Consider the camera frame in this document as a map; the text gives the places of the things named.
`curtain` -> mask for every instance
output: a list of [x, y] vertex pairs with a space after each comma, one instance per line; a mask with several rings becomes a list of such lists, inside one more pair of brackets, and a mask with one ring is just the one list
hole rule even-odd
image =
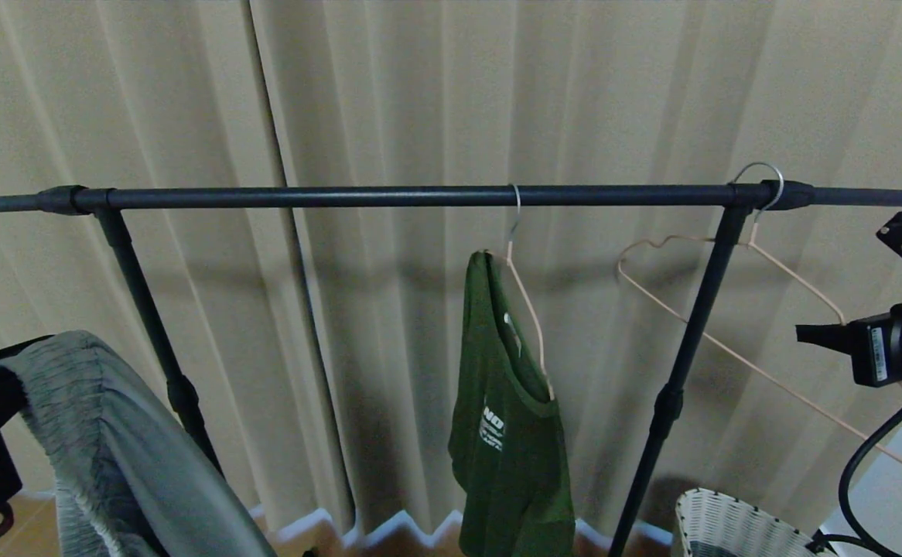
[[[89, 187], [724, 183], [768, 159], [816, 186], [902, 188], [902, 3], [0, 2], [0, 194]], [[751, 170], [751, 180], [772, 177]], [[524, 208], [577, 514], [612, 532], [684, 326], [617, 281], [639, 237], [716, 208]], [[850, 318], [902, 300], [880, 208], [768, 213], [760, 244]], [[325, 508], [424, 531], [461, 510], [446, 444], [471, 251], [511, 208], [127, 211], [228, 482], [281, 528]], [[686, 310], [707, 247], [629, 268]], [[709, 331], [864, 430], [901, 403], [794, 344], [822, 304], [744, 250]], [[529, 330], [529, 324], [521, 325]], [[0, 215], [0, 346], [83, 328], [164, 398], [90, 217]], [[30, 489], [51, 471], [5, 428]], [[799, 528], [858, 439], [702, 345], [644, 517], [701, 484]]]

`hanger hook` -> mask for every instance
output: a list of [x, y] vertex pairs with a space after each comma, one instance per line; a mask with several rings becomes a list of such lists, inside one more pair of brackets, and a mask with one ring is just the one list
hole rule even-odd
[[735, 179], [731, 179], [729, 183], [736, 183], [736, 181], [740, 179], [741, 176], [743, 176], [743, 173], [747, 172], [748, 169], [753, 168], [753, 166], [766, 166], [768, 169], [772, 169], [774, 173], [777, 174], [777, 193], [775, 193], [773, 200], [768, 201], [767, 205], [763, 205], [763, 207], [758, 209], [757, 214], [754, 215], [754, 224], [757, 224], [760, 216], [764, 214], [764, 211], [770, 209], [777, 203], [777, 201], [781, 200], [781, 196], [784, 194], [784, 176], [782, 176], [781, 171], [777, 169], [777, 166], [772, 165], [772, 163], [758, 161], [751, 162], [749, 163], [749, 165], [744, 166], [743, 169], [741, 169], [740, 172], [736, 174]]
[[519, 217], [521, 217], [521, 200], [519, 200], [519, 188], [516, 187], [515, 183], [511, 183], [510, 186], [514, 188], [514, 192], [516, 193], [516, 220], [514, 220], [514, 225], [510, 229], [510, 240], [508, 243], [512, 244], [512, 239], [514, 239], [514, 234], [516, 233], [516, 227], [519, 226]]

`brown floor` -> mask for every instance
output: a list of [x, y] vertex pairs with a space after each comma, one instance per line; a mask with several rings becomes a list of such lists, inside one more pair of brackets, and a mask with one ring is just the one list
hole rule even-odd
[[[15, 526], [0, 539], [0, 557], [55, 557], [59, 555], [56, 530], [56, 502], [51, 497], [17, 494], [12, 499]], [[262, 518], [259, 525], [264, 526]], [[397, 530], [371, 549], [345, 548], [329, 522], [320, 522], [301, 535], [280, 540], [270, 535], [270, 542], [280, 557], [300, 557], [303, 551], [317, 547], [320, 557], [461, 557], [457, 547], [457, 528], [449, 528], [436, 547], [423, 547], [409, 531]], [[624, 557], [666, 557], [668, 547], [642, 536], [632, 539]], [[579, 536], [575, 540], [578, 557], [603, 557], [606, 548], [593, 545]]]

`horizontal bar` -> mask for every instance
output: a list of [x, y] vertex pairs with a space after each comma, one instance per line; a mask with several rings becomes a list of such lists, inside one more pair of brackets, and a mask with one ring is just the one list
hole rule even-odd
[[[800, 186], [799, 201], [777, 209], [805, 205], [902, 207], [902, 190]], [[519, 186], [526, 206], [751, 206], [773, 197], [769, 183], [718, 186]], [[0, 196], [0, 212], [42, 210], [37, 194]], [[784, 199], [788, 200], [788, 188]], [[510, 186], [353, 186], [221, 187], [169, 190], [79, 190], [73, 208], [203, 209], [245, 207], [453, 207], [516, 204]]]

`rack leg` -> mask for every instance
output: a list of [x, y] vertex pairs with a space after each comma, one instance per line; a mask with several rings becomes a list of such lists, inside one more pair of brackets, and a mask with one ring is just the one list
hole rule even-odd
[[682, 406], [685, 400], [685, 379], [688, 370], [692, 367], [695, 352], [699, 348], [699, 340], [702, 339], [702, 331], [709, 321], [712, 313], [712, 304], [716, 302], [719, 293], [719, 285], [723, 283], [726, 275], [726, 267], [729, 265], [729, 257], [733, 254], [733, 247], [740, 239], [743, 232], [743, 223], [750, 214], [750, 207], [727, 207], [723, 212], [723, 218], [719, 220], [719, 229], [716, 230], [716, 244], [712, 248], [712, 256], [709, 256], [709, 264], [702, 275], [702, 284], [699, 285], [699, 293], [695, 296], [695, 306], [692, 307], [692, 315], [685, 326], [685, 335], [682, 344], [678, 346], [678, 356], [675, 357], [674, 366], [671, 367], [671, 377], [668, 383], [661, 388], [654, 402], [654, 418], [650, 423], [650, 434], [647, 436], [647, 444], [640, 456], [640, 464], [634, 475], [634, 483], [630, 486], [627, 503], [624, 512], [620, 516], [620, 525], [613, 536], [613, 545], [610, 546], [610, 557], [621, 557], [627, 546], [630, 532], [634, 529], [637, 513], [643, 497], [647, 491], [647, 484], [654, 473], [654, 466], [661, 454], [664, 440], [671, 433], [671, 426], [682, 414]]
[[148, 333], [152, 348], [166, 375], [169, 404], [182, 421], [186, 433], [189, 433], [190, 438], [196, 442], [196, 446], [203, 451], [214, 468], [217, 468], [217, 472], [224, 475], [217, 462], [214, 445], [210, 444], [210, 437], [207, 437], [207, 427], [203, 424], [203, 415], [200, 413], [200, 398], [196, 395], [196, 389], [193, 388], [189, 378], [186, 378], [179, 369], [176, 353], [173, 352], [172, 344], [169, 344], [169, 335], [166, 334], [162, 317], [159, 316], [155, 300], [152, 299], [151, 290], [148, 289], [145, 275], [142, 274], [141, 265], [138, 263], [138, 256], [132, 246], [132, 236], [128, 233], [125, 219], [121, 217], [118, 209], [98, 209], [94, 215], [101, 222], [101, 229], [108, 238], [109, 246], [114, 249], [114, 256], [118, 259], [121, 273], [125, 275], [125, 282], [129, 292], [132, 293], [145, 332]]

